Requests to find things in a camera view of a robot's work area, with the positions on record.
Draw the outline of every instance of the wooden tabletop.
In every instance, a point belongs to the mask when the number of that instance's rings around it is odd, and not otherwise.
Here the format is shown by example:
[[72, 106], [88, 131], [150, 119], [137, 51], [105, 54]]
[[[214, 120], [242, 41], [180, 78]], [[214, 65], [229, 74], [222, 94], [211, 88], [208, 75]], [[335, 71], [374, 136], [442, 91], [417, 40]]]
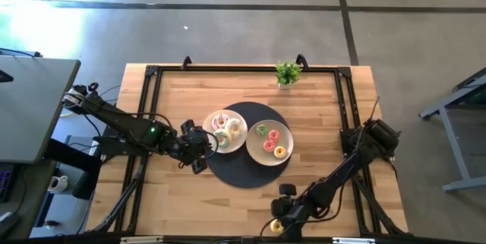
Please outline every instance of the wooden tabletop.
[[[118, 96], [118, 108], [137, 112], [146, 66], [127, 64]], [[352, 66], [351, 70], [359, 114], [364, 121], [369, 117], [377, 97], [371, 68]], [[147, 97], [147, 111], [153, 82]], [[343, 85], [348, 102], [346, 84], [343, 82]], [[279, 197], [279, 184], [293, 183], [297, 185], [299, 193], [312, 181], [327, 176], [341, 164], [338, 133], [342, 126], [332, 74], [301, 73], [300, 81], [291, 90], [279, 90], [274, 72], [165, 72], [157, 112], [167, 116], [180, 131], [180, 124], [187, 119], [202, 125], [212, 112], [241, 101], [267, 104], [289, 124], [295, 146], [283, 174], [264, 187], [239, 189], [221, 182], [209, 169], [194, 175], [190, 167], [180, 170], [177, 160], [153, 155], [145, 176], [137, 235], [257, 236], [271, 218], [270, 202]], [[374, 118], [379, 117], [381, 112], [378, 106]], [[118, 200], [126, 162], [127, 157], [114, 157], [103, 165], [87, 229], [99, 224]], [[370, 169], [378, 202], [396, 225], [406, 231], [402, 202], [391, 166], [382, 160], [375, 160]], [[331, 205], [330, 215], [335, 213], [337, 198], [338, 195]], [[371, 228], [366, 204], [364, 209]], [[130, 212], [129, 205], [125, 225]], [[271, 236], [272, 233], [266, 230], [264, 235]], [[303, 235], [358, 235], [350, 182], [344, 189], [339, 216], [326, 223], [305, 225]]]

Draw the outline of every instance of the yellow donut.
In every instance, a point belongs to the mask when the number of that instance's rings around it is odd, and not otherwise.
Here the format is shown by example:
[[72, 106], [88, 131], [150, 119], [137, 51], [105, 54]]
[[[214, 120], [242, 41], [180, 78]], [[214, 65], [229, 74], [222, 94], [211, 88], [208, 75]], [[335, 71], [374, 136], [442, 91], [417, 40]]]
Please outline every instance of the yellow donut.
[[274, 233], [283, 233], [283, 226], [280, 223], [280, 220], [274, 220], [270, 223], [270, 229]]
[[282, 147], [282, 146], [278, 146], [273, 151], [273, 154], [275, 155], [275, 157], [283, 158], [286, 155], [286, 149], [284, 147]]

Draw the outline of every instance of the white pot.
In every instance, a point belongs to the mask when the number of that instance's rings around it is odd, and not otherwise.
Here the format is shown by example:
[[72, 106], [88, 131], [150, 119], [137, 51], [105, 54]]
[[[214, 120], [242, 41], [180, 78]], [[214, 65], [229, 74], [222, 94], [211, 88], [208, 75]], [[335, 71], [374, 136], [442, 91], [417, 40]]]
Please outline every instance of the white pot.
[[279, 84], [279, 89], [290, 89], [292, 84]]

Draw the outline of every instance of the black metal frame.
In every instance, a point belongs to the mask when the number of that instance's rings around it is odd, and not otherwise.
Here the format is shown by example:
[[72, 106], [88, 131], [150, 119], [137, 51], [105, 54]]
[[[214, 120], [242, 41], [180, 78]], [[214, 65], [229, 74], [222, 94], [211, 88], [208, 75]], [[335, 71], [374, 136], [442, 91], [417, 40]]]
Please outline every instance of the black metal frame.
[[[355, 91], [352, 83], [352, 74], [351, 74], [351, 69], [350, 67], [316, 67], [316, 68], [310, 68], [307, 60], [302, 54], [299, 54], [296, 59], [296, 63], [299, 65], [302, 65], [302, 72], [307, 73], [307, 72], [320, 72], [320, 73], [331, 73], [334, 75], [335, 82], [336, 82], [336, 92], [338, 96], [338, 104], [339, 104], [339, 110], [340, 110], [340, 115], [341, 115], [341, 121], [342, 121], [342, 127], [344, 129], [349, 129], [349, 121], [348, 121], [348, 116], [346, 112], [346, 103], [344, 100], [344, 94], [342, 90], [342, 79], [344, 78], [346, 80], [346, 86], [347, 86], [347, 91], [349, 93], [349, 102], [351, 105], [351, 112], [352, 112], [352, 118], [353, 118], [353, 123], [355, 127], [358, 127], [361, 122], [359, 119], [359, 113], [358, 113], [358, 104], [356, 102], [356, 97], [355, 97]], [[228, 65], [209, 65], [209, 66], [204, 66], [204, 65], [198, 65], [198, 66], [190, 66], [189, 64], [192, 64], [191, 58], [186, 57], [182, 66], [180, 65], [148, 65], [147, 69], [145, 71], [145, 76], [144, 76], [144, 84], [142, 86], [142, 91], [140, 94], [140, 102], [139, 102], [139, 107], [138, 107], [138, 112], [144, 112], [145, 107], [146, 107], [146, 101], [147, 101], [147, 93], [149, 90], [150, 86], [150, 80], [152, 77], [155, 77], [155, 87], [154, 87], [154, 92], [152, 96], [152, 100], [150, 103], [150, 112], [155, 112], [157, 108], [157, 102], [159, 99], [159, 90], [160, 90], [160, 85], [162, 82], [162, 76], [164, 71], [246, 71], [246, 72], [256, 72], [256, 71], [276, 71], [275, 66], [269, 65], [269, 66], [258, 66], [258, 65], [248, 65], [248, 66], [228, 66]], [[128, 162], [127, 162], [127, 167], [125, 170], [125, 178], [123, 182], [123, 187], [122, 187], [122, 192], [128, 187], [130, 184], [130, 179], [132, 177], [132, 173], [134, 170], [134, 164], [135, 164], [135, 157], [128, 157]], [[371, 174], [370, 170], [368, 167], [365, 167], [365, 169], [362, 170], [363, 172], [363, 184], [366, 186], [370, 194], [374, 195], [373, 193], [373, 188], [371, 184]], [[138, 216], [138, 211], [140, 209], [140, 200], [141, 200], [141, 194], [142, 194], [142, 188], [143, 188], [143, 181], [145, 177], [145, 169], [143, 170], [141, 174], [141, 182], [135, 191], [135, 196], [134, 196], [134, 204], [132, 207], [132, 212], [131, 212], [131, 218], [130, 218], [130, 223], [128, 224], [127, 231], [130, 233], [135, 233], [136, 226], [137, 226], [137, 216]], [[353, 195], [355, 197], [355, 208], [356, 208], [356, 215], [357, 215], [357, 220], [358, 220], [358, 228], [359, 228], [359, 233], [360, 236], [363, 236], [366, 233], [369, 233], [370, 230], [368, 229], [366, 223], [365, 223], [365, 213], [363, 210], [363, 204], [361, 200], [361, 193], [356, 185], [356, 182], [353, 181]], [[373, 233], [380, 233], [380, 222], [377, 218], [377, 215], [374, 213], [374, 210], [370, 208], [371, 211], [371, 219], [373, 221]], [[125, 215], [125, 207], [122, 208], [120, 211], [120, 214], [117, 216], [117, 220], [115, 222], [115, 231], [122, 231], [123, 227], [123, 217]]]

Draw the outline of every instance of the concrete floor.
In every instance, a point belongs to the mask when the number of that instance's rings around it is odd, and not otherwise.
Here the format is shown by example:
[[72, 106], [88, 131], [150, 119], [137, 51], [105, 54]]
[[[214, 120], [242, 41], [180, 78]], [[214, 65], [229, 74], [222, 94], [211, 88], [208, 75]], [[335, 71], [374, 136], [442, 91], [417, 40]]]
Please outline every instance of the concrete floor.
[[[339, 0], [78, 1], [339, 5]], [[347, 2], [360, 6], [486, 6], [485, 0]], [[459, 170], [440, 121], [422, 122], [417, 113], [486, 66], [486, 14], [354, 12], [350, 18], [359, 64], [372, 67], [384, 120], [403, 131], [396, 166], [410, 231], [419, 236], [483, 242], [486, 188], [451, 195], [442, 192], [444, 183], [460, 179]], [[80, 59], [77, 83], [98, 81], [100, 90], [119, 84], [128, 62], [182, 62], [186, 55], [197, 63], [269, 63], [301, 52], [313, 65], [350, 63], [340, 12], [51, 8], [34, 2], [0, 7], [0, 19], [1, 47]], [[110, 78], [102, 78], [108, 73]], [[108, 97], [116, 95], [112, 91]], [[54, 137], [64, 140], [66, 135], [94, 133], [84, 118], [74, 116], [59, 121]]]

